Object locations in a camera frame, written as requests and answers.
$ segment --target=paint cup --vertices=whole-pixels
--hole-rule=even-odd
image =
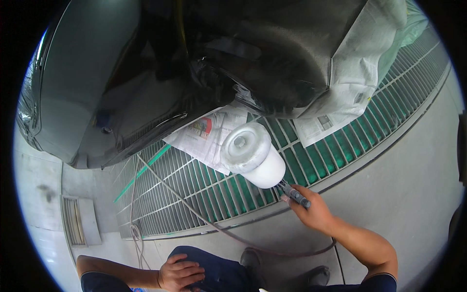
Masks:
[[[284,160],[266,128],[257,122],[243,124],[227,136],[220,148],[220,161],[261,189],[276,186],[285,174]]]

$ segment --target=sleeve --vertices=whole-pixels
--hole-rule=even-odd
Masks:
[[[376,274],[360,284],[358,292],[396,292],[397,282],[388,273]]]
[[[83,292],[131,292],[122,280],[100,272],[86,272],[81,275],[81,289]]]

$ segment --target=floor grate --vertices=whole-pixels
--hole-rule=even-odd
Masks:
[[[343,129],[304,148],[292,120],[248,114],[271,134],[286,161],[285,179],[311,186],[347,167],[396,131],[424,102],[440,80],[449,57],[434,30],[399,50],[365,113]],[[241,175],[225,176],[163,141],[140,152],[155,172],[210,222],[228,220],[278,202],[275,189],[258,189]],[[122,238],[131,237],[129,211],[135,185],[133,221],[143,236],[170,234],[203,226],[142,163],[134,182],[136,156],[116,164],[112,189]]]

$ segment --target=navy shirt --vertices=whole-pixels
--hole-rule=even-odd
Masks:
[[[87,272],[81,276],[83,292],[131,292],[120,279],[100,272]],[[396,292],[396,279],[382,273],[371,276],[359,285],[314,286],[307,292]]]

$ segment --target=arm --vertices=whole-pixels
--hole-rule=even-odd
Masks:
[[[310,202],[305,209],[293,200],[287,200],[291,209],[306,226],[334,237],[368,268],[368,277],[388,273],[397,279],[397,255],[392,245],[381,235],[365,228],[353,226],[333,216],[321,196],[303,186],[292,185]]]
[[[92,256],[78,256],[76,268],[81,278],[86,272],[101,272],[112,275],[129,287],[156,288],[168,291],[185,291],[183,287],[204,279],[204,269],[195,262],[179,262],[186,254],[171,256],[157,270],[142,270]]]

